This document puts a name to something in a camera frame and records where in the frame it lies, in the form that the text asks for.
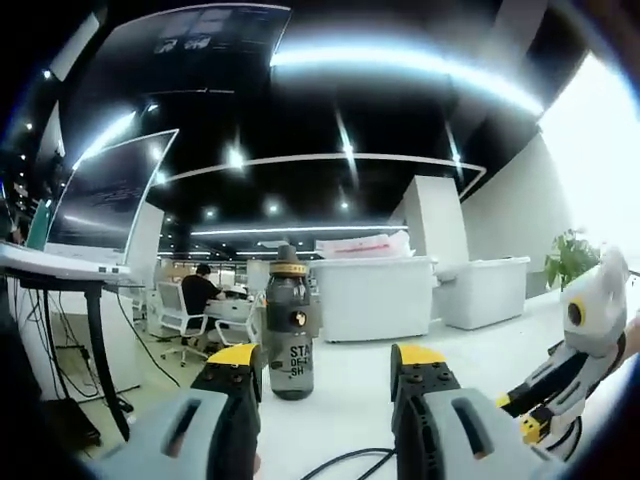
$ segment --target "black desk leg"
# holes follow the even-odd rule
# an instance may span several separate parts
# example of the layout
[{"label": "black desk leg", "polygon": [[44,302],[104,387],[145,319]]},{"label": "black desk leg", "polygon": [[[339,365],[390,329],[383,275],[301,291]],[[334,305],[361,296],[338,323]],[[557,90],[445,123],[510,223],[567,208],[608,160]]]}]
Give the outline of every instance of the black desk leg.
[{"label": "black desk leg", "polygon": [[98,371],[98,379],[102,386],[104,398],[107,406],[111,411],[111,415],[124,437],[125,441],[129,441],[129,424],[124,417],[122,410],[118,406],[118,397],[116,397],[116,389],[111,380],[111,372],[109,371],[109,362],[107,361],[107,352],[104,349],[104,338],[102,336],[102,317],[100,315],[100,296],[102,295],[102,286],[89,286],[84,292],[87,299],[87,317],[89,320],[89,335],[91,337],[91,349],[93,350],[93,359],[96,362],[96,370]]}]

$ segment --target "green plant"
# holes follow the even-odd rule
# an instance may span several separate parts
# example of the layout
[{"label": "green plant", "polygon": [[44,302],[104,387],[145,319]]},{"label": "green plant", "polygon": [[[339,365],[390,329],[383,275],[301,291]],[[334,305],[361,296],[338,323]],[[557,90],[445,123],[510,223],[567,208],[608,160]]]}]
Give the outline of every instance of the green plant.
[{"label": "green plant", "polygon": [[554,251],[547,255],[544,261],[549,288],[553,286],[556,278],[560,277],[560,289],[564,290],[569,282],[595,267],[600,261],[600,250],[577,235],[577,231],[569,229],[553,239]]}]

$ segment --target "white table surface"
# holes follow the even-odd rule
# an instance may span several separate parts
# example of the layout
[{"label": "white table surface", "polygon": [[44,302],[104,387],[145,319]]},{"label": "white table surface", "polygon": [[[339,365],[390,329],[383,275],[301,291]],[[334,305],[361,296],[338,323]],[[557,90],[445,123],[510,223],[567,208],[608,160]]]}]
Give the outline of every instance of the white table surface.
[{"label": "white table surface", "polygon": [[[429,335],[405,340],[440,351],[463,387],[497,398],[520,384],[547,359],[547,348],[563,338],[557,295],[537,298],[522,317],[465,332],[434,322]],[[307,399],[277,398],[263,372],[262,431],[257,478],[297,480],[333,457],[368,447],[393,448],[389,392],[390,346],[393,341],[326,344],[315,341],[315,390]],[[598,388],[584,414],[582,446],[592,438],[597,418],[612,408],[624,385],[630,362]],[[347,460],[318,478],[353,479],[381,458]],[[395,480],[395,460],[371,478]]]}]

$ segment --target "office chair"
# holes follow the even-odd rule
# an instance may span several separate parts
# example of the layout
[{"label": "office chair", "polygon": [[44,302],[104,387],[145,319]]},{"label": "office chair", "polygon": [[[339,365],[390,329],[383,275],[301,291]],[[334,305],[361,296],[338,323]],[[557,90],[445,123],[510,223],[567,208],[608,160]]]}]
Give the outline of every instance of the office chair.
[{"label": "office chair", "polygon": [[160,358],[166,359],[167,355],[180,353],[180,366],[186,365],[187,352],[191,352],[204,359],[208,355],[187,345],[187,339],[202,335],[207,326],[207,316],[204,313],[189,315],[182,295],[182,287],[177,283],[158,283],[162,309],[160,312],[160,325],[170,330],[179,332],[181,337],[180,347],[173,347],[160,354]]},{"label": "office chair", "polygon": [[225,320],[224,318],[217,319],[215,321],[216,331],[222,340],[222,343],[225,346],[238,345],[238,343],[242,342],[232,342],[228,335],[229,330],[236,330],[246,333],[247,339],[249,343],[260,343],[259,340],[259,329],[256,327],[254,322],[255,317],[259,314],[258,307],[262,306],[264,303],[264,292],[260,292],[256,295],[256,298],[253,302],[249,303],[247,300],[231,300],[230,302],[234,302],[234,304],[230,307],[231,312],[227,312],[226,315],[229,315],[232,318],[244,317],[244,322],[237,322],[232,320]]}]

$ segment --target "bright window light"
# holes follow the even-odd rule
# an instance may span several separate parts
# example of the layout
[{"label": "bright window light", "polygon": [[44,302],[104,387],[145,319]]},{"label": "bright window light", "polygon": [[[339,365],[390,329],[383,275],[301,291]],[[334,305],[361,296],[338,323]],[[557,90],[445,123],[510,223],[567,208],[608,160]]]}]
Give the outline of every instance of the bright window light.
[{"label": "bright window light", "polygon": [[637,190],[640,121],[622,76],[593,54],[539,122],[574,227],[595,243],[640,256]]}]

